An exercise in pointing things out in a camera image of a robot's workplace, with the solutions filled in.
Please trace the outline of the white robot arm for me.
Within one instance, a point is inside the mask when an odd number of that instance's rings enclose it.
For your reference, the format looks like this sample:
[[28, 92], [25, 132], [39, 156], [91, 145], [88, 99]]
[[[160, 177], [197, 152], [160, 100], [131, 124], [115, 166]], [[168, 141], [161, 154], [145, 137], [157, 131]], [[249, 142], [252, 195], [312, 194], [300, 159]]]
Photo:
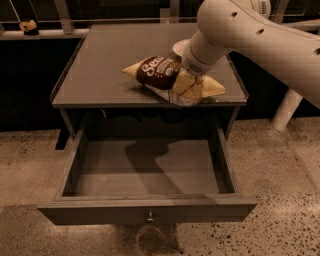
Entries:
[[197, 26], [182, 54], [192, 75], [236, 51], [289, 87], [272, 120], [276, 130], [286, 128], [303, 99], [320, 108], [319, 35], [274, 23], [237, 0], [205, 0]]

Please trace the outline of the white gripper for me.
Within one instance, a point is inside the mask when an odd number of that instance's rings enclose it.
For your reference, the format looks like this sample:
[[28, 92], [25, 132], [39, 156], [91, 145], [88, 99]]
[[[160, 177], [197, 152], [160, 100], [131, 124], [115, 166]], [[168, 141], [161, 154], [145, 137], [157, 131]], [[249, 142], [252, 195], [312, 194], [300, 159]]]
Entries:
[[182, 69], [179, 72], [172, 91], [177, 95], [185, 93], [195, 83], [194, 76], [206, 74], [216, 61], [217, 53], [212, 45], [189, 42], [182, 55], [182, 64], [186, 70]]

